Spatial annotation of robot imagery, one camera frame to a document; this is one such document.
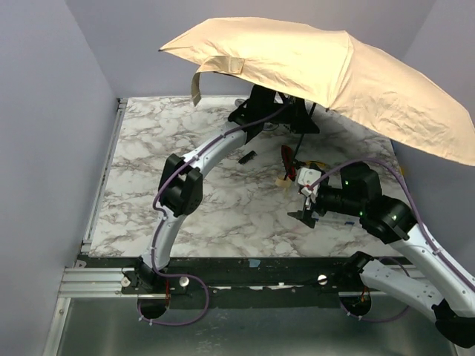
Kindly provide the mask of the beige umbrella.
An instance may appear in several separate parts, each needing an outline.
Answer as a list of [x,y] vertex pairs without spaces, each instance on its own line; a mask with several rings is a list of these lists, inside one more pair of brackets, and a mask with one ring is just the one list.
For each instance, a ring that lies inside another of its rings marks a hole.
[[469,112],[426,75],[344,30],[260,17],[212,18],[161,51],[197,66],[305,99],[411,148],[474,164]]

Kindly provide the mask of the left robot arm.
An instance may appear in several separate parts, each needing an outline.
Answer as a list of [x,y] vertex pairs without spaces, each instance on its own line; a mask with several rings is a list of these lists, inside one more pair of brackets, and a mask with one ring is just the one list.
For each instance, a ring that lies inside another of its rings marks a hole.
[[181,225],[203,201],[204,178],[226,156],[253,140],[266,123],[284,125],[295,134],[319,133],[314,110],[303,99],[254,85],[249,98],[236,106],[212,138],[183,156],[170,155],[152,203],[158,226],[143,262],[156,273],[169,264]]

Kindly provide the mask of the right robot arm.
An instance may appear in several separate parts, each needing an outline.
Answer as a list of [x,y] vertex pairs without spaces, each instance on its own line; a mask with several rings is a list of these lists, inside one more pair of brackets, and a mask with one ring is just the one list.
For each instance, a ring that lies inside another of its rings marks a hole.
[[370,235],[407,258],[427,279],[422,283],[392,271],[374,257],[355,253],[351,273],[373,289],[383,291],[421,312],[450,342],[474,346],[474,276],[464,269],[428,231],[413,203],[383,194],[379,176],[364,162],[340,170],[341,187],[329,185],[329,176],[317,165],[293,174],[304,207],[290,215],[315,226],[315,215],[328,211],[357,217]]

